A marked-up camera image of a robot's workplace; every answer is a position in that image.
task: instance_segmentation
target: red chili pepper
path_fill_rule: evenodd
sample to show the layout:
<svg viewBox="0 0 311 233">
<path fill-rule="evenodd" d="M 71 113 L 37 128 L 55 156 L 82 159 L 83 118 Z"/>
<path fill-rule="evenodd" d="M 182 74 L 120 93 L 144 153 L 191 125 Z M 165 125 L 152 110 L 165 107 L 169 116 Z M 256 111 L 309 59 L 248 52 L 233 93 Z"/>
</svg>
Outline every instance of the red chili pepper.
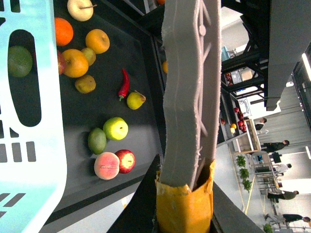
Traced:
<svg viewBox="0 0 311 233">
<path fill-rule="evenodd" d="M 130 78 L 128 77 L 128 74 L 126 72 L 125 69 L 122 69 L 122 73 L 123 73 L 123 85 L 120 89 L 120 91 L 118 92 L 118 96 L 121 99 L 125 98 L 128 90 L 130 89 Z"/>
</svg>

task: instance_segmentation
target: green apple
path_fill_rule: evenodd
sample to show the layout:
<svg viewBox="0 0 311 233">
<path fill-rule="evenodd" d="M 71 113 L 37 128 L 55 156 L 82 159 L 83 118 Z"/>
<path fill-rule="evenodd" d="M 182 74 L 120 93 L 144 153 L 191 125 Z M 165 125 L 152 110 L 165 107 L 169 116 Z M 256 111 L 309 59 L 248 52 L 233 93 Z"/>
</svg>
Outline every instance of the green apple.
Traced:
<svg viewBox="0 0 311 233">
<path fill-rule="evenodd" d="M 121 117 L 113 117 L 106 121 L 103 131 L 109 140 L 119 141 L 126 137 L 128 126 Z"/>
</svg>

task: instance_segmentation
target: apple stem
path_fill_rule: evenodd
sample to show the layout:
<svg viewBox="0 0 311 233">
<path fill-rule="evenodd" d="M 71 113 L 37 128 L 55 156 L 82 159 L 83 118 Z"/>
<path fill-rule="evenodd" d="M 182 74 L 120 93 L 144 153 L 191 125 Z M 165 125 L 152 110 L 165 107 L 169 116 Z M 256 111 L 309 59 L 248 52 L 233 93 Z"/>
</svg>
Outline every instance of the apple stem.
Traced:
<svg viewBox="0 0 311 233">
<path fill-rule="evenodd" d="M 137 90 L 135 90 L 135 92 L 138 93 L 138 94 L 140 94 L 141 97 L 143 98 L 143 100 L 146 101 L 146 97 L 145 97 L 142 93 L 139 93 Z"/>
<path fill-rule="evenodd" d="M 95 4 L 95 5 L 92 5 L 92 6 L 86 6 L 86 7 L 79 7 L 80 9 L 87 9 L 87 8 L 92 8 L 92 7 L 95 7 L 95 6 L 97 6 L 97 4 Z"/>
</svg>

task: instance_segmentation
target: ceiling light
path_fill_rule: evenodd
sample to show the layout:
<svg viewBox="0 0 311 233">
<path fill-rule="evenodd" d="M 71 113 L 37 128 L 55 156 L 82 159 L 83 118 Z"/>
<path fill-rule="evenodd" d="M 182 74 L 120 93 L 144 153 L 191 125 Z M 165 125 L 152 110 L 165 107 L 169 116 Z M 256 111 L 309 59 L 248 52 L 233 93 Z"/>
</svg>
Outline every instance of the ceiling light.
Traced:
<svg viewBox="0 0 311 233">
<path fill-rule="evenodd" d="M 310 68 L 310 64 L 305 53 L 302 54 L 302 60 L 303 60 L 303 63 L 305 64 L 305 68 L 307 70 L 309 80 L 311 81 L 311 68 Z"/>
<path fill-rule="evenodd" d="M 309 148 L 306 147 L 306 150 L 307 150 L 307 154 L 308 154 L 309 159 L 311 159 L 311 154 L 310 154 Z"/>
</svg>

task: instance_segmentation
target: yellow tape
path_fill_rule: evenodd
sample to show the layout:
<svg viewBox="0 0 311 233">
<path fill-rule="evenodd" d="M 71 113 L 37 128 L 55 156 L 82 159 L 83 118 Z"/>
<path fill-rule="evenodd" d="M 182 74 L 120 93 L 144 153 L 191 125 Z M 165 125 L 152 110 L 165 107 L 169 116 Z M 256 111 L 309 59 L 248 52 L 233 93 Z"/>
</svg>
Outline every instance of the yellow tape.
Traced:
<svg viewBox="0 0 311 233">
<path fill-rule="evenodd" d="M 156 179 L 156 217 L 163 233 L 208 233 L 213 216 L 215 161 L 209 179 L 191 191 L 188 185 L 170 187 Z"/>
</svg>

